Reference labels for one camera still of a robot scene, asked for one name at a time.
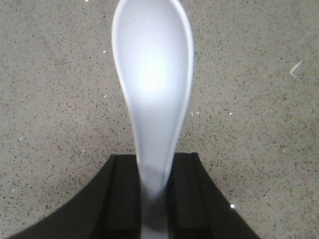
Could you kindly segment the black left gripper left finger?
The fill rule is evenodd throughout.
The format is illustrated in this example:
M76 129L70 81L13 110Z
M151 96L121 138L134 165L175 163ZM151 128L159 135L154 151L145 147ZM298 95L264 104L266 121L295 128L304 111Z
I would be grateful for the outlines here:
M139 239L140 179L136 156L111 155L61 208L13 239Z

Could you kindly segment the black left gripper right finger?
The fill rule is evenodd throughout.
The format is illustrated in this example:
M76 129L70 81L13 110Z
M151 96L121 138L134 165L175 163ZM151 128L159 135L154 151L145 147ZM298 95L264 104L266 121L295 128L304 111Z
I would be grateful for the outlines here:
M197 153L176 153L167 185L170 239L257 239L230 207Z

